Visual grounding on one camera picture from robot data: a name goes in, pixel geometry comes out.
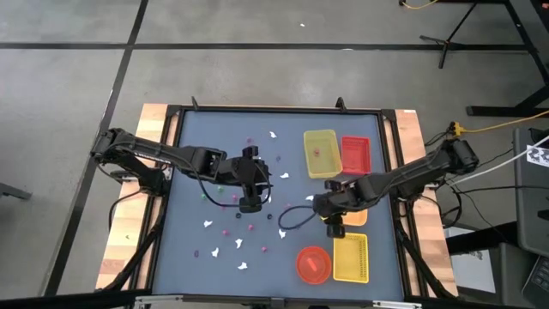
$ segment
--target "wooden board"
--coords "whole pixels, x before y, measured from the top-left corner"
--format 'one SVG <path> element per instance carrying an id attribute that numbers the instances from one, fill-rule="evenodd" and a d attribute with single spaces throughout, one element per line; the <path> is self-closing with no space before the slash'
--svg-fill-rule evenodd
<path id="1" fill-rule="evenodd" d="M 136 136 L 147 138 L 151 141 L 158 142 L 162 134 L 162 128 L 166 117 L 166 104 L 145 104 L 142 109 L 142 114 L 137 126 Z M 423 138 L 419 129 L 419 120 L 415 111 L 396 111 L 399 135 L 401 137 L 401 148 L 404 156 L 404 161 L 416 160 L 425 155 L 423 147 Z M 168 134 L 168 144 L 173 143 L 175 135 L 175 118 L 170 123 Z M 389 142 L 389 152 L 391 154 L 391 166 L 396 167 L 395 150 L 392 145 L 392 136 L 390 135 L 389 122 L 386 122 L 387 138 Z M 153 162 L 148 161 L 148 165 L 153 165 Z M 125 183 L 122 186 L 120 197 L 127 195 L 138 189 L 136 182 Z M 424 195 L 435 198 L 434 192 L 425 191 Z M 128 263 L 134 253 L 139 232 L 142 225 L 143 215 L 147 196 L 138 194 L 132 198 L 121 202 L 114 215 L 112 230 L 107 240 L 105 256 L 101 264 L 99 277 L 96 283 L 96 288 L 103 288 L 109 284 L 116 274 Z M 155 220 L 160 200 L 157 198 L 154 201 L 154 215 L 151 220 Z M 443 283 L 443 285 L 452 293 L 457 295 L 457 287 L 455 286 L 454 276 L 449 259 L 448 248 L 444 241 L 442 222 L 438 215 L 437 206 L 432 202 L 419 200 L 416 202 L 413 213 L 416 220 L 418 230 L 419 243 L 421 254 L 427 264 L 431 267 L 435 276 Z M 148 271 L 148 261 L 150 255 L 146 255 L 143 259 L 140 277 L 138 278 L 137 287 L 145 286 L 145 277 Z M 408 271 L 410 273 L 410 283 L 414 295 L 419 295 L 419 287 L 413 260 L 408 257 Z"/>

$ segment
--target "yellow cable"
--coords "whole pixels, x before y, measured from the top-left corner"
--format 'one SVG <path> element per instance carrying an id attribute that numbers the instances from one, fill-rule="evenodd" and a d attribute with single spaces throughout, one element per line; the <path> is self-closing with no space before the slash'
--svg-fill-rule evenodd
<path id="1" fill-rule="evenodd" d="M 532 117 L 513 120 L 513 121 L 509 121 L 509 122 L 502 123 L 502 124 L 496 124 L 496 125 L 493 125 L 493 126 L 490 126 L 490 127 L 477 129 L 477 130 L 467 130 L 467 129 L 463 128 L 462 126 L 460 126 L 458 123 L 455 123 L 455 135 L 460 136 L 462 133 L 479 133 L 479 132 L 484 132 L 484 131 L 488 131 L 488 130 L 499 129 L 499 128 L 504 127 L 506 125 L 518 124 L 518 123 L 521 123 L 521 122 L 524 122 L 524 121 L 532 120 L 532 119 L 541 117 L 541 116 L 543 116 L 547 113 L 549 113 L 549 111 L 540 112 L 539 114 L 533 115 Z"/>
<path id="2" fill-rule="evenodd" d="M 411 6 L 411 5 L 409 5 L 409 4 L 405 3 L 405 2 L 402 2 L 402 5 L 404 5 L 405 7 L 409 8 L 409 9 L 423 9 L 423 8 L 425 8 L 425 7 L 428 7 L 428 6 L 431 5 L 431 4 L 436 3 L 437 1 L 438 1 L 438 0 L 433 0 L 433 1 L 429 2 L 428 4 L 423 4 L 423 5 L 420 5 L 419 7 L 413 7 L 413 6 Z"/>

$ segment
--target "blue table surface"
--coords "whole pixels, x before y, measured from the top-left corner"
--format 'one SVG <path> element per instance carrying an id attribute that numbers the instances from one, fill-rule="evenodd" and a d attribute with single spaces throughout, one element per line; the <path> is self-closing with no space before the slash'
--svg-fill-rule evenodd
<path id="1" fill-rule="evenodd" d="M 370 281 L 367 284 L 338 282 L 331 276 L 321 285 L 303 282 L 296 272 L 299 252 L 310 245 L 324 248 L 333 257 L 333 240 L 326 226 L 313 219 L 298 230 L 287 231 L 281 239 L 277 218 L 284 207 L 311 205 L 305 198 L 325 192 L 324 179 L 310 179 L 305 164 L 303 134 L 307 130 L 334 130 L 342 136 L 366 136 L 371 142 L 371 169 L 383 172 L 381 139 L 373 115 L 186 112 L 180 146 L 193 145 L 225 150 L 228 157 L 240 156 L 251 137 L 259 155 L 272 173 L 272 200 L 255 214 L 223 209 L 201 199 L 198 183 L 179 172 L 173 175 L 166 222 L 154 278 L 155 294 L 206 294 L 250 297 L 310 298 L 324 300 L 403 299 L 389 200 L 382 198 L 369 209 L 362 227 L 346 227 L 351 233 L 368 236 Z M 271 138 L 273 131 L 277 137 Z M 280 175 L 289 173 L 288 179 Z M 210 195 L 222 203 L 232 203 L 241 189 L 205 184 Z M 285 224 L 303 220 L 309 209 L 285 216 Z M 204 227 L 204 221 L 212 225 Z M 237 249 L 235 240 L 242 239 Z M 219 248 L 218 257 L 211 251 Z M 237 267 L 245 262 L 248 269 Z"/>

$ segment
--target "white cable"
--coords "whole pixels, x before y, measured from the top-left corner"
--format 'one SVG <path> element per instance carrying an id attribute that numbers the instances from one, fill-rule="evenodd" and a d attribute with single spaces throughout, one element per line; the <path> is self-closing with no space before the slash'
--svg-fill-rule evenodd
<path id="1" fill-rule="evenodd" d="M 537 142 L 537 143 L 536 143 L 534 146 L 532 146 L 532 147 L 538 147 L 538 146 L 540 146 L 543 142 L 545 142 L 545 141 L 547 141 L 547 140 L 549 140 L 549 136 L 546 136 L 544 139 L 542 139 L 541 141 Z M 470 180 L 470 179 L 473 179 L 473 178 L 477 178 L 477 177 L 479 177 L 479 176 L 482 176 L 482 175 L 484 175 L 484 174 L 486 174 L 486 173 L 493 172 L 493 171 L 497 170 L 498 168 L 500 168 L 500 167 L 502 167 L 502 166 L 504 166 L 504 165 L 506 165 L 506 164 L 509 164 L 509 163 L 511 163 L 512 161 L 514 161 L 514 160 L 516 160 L 516 159 L 522 157 L 523 155 L 525 155 L 525 154 L 526 154 L 527 152 L 529 152 L 529 151 L 530 151 L 530 149 L 526 148 L 526 150 L 524 150 L 524 151 L 522 151 L 520 154 L 517 154 L 516 156 L 514 156 L 514 157 L 508 159 L 508 160 L 505 161 L 504 163 L 501 163 L 501 164 L 499 164 L 499 165 L 496 165 L 496 166 L 494 166 L 494 167 L 492 167 L 492 168 L 490 168 L 490 169 L 487 169 L 487 170 L 485 170 L 485 171 L 483 171 L 483 172 L 479 172 L 479 173 L 473 174 L 473 175 L 468 176 L 468 177 L 466 177 L 466 178 L 464 178 L 464 179 L 459 179 L 459 180 L 457 180 L 456 182 L 454 182 L 453 184 L 450 184 L 449 186 L 454 186 L 454 185 L 460 184 L 460 183 L 462 183 L 462 182 L 464 182 L 464 181 L 467 181 L 467 180 Z"/>

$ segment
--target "black clamp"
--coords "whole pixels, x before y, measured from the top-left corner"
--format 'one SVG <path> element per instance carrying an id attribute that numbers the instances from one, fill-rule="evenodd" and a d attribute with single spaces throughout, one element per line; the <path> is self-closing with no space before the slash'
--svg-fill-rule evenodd
<path id="1" fill-rule="evenodd" d="M 339 108 L 340 112 L 347 112 L 347 107 L 345 106 L 343 98 L 337 98 L 337 101 L 335 102 L 335 108 Z"/>

